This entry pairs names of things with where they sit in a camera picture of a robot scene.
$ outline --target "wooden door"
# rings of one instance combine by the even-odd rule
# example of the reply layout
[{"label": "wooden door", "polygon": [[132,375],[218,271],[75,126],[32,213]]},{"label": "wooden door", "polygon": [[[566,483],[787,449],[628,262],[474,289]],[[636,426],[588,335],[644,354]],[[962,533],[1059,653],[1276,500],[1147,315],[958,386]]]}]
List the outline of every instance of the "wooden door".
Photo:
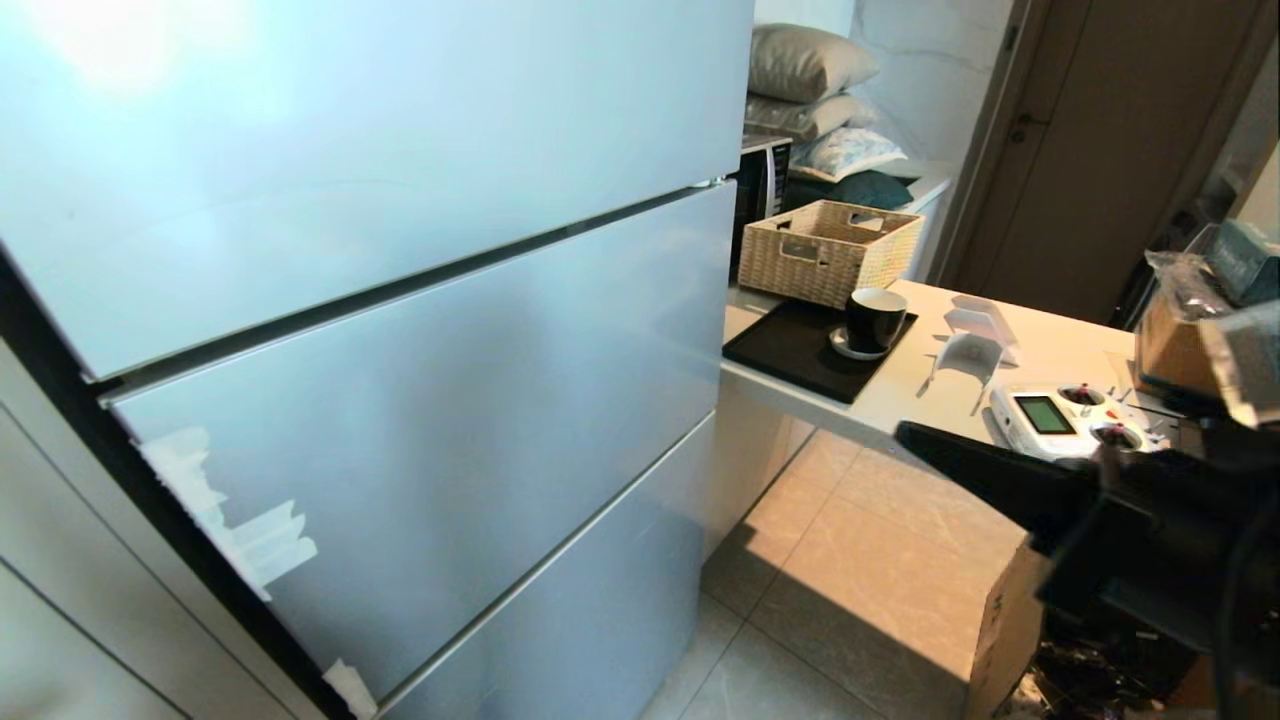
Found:
[{"label": "wooden door", "polygon": [[947,284],[1106,322],[1240,72],[1260,5],[1051,3]]}]

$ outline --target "tile floor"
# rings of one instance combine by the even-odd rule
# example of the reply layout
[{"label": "tile floor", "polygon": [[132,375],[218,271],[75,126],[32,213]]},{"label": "tile floor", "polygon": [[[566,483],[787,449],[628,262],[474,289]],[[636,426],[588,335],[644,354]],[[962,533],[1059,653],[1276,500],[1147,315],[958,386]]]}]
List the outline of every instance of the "tile floor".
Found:
[{"label": "tile floor", "polygon": [[815,434],[703,568],[692,644],[641,720],[956,720],[1021,530]]}]

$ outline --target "wicker basket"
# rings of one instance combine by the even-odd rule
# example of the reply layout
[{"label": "wicker basket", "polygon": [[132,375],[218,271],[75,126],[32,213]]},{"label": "wicker basket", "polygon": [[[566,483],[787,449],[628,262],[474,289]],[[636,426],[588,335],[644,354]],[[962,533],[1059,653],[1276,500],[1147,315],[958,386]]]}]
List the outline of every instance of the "wicker basket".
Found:
[{"label": "wicker basket", "polygon": [[923,228],[922,215],[819,200],[746,225],[737,282],[842,309],[901,277]]}]

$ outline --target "refrigerator drawer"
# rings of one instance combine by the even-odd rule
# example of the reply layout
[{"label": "refrigerator drawer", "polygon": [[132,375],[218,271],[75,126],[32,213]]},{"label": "refrigerator drawer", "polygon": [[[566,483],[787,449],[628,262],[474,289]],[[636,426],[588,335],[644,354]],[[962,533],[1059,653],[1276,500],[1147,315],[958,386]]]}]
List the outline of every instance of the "refrigerator drawer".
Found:
[{"label": "refrigerator drawer", "polygon": [[170,488],[227,496],[227,527],[293,503],[317,555],[270,607],[379,696],[712,410],[732,201],[700,191],[111,407]]},{"label": "refrigerator drawer", "polygon": [[453,647],[388,720],[632,720],[692,634],[714,415]]},{"label": "refrigerator drawer", "polygon": [[737,168],[740,0],[0,3],[0,237],[92,377]]}]

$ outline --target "wall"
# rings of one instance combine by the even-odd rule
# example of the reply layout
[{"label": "wall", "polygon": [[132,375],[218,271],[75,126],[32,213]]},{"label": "wall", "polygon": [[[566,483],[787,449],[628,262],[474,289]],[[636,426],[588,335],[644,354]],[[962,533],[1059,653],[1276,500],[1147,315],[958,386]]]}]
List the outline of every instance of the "wall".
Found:
[{"label": "wall", "polygon": [[1245,190],[1245,183],[1266,163],[1276,143],[1280,132],[1276,120],[1276,105],[1280,102],[1280,58],[1276,42],[1271,41],[1271,50],[1262,60],[1258,77],[1231,126],[1231,133],[1226,136],[1217,161],[1201,188],[1202,195],[1230,200]]},{"label": "wall", "polygon": [[849,37],[881,73],[852,90],[881,110],[873,129],[911,158],[960,170],[1012,0],[859,0]]},{"label": "wall", "polygon": [[755,0],[755,24],[791,23],[849,35],[854,0]]},{"label": "wall", "polygon": [[1271,158],[1262,167],[1253,188],[1244,196],[1240,211],[1236,218],[1247,223],[1253,223],[1262,228],[1275,228],[1280,225],[1280,169],[1277,169],[1276,156],[1280,155],[1280,145],[1271,149]]}]

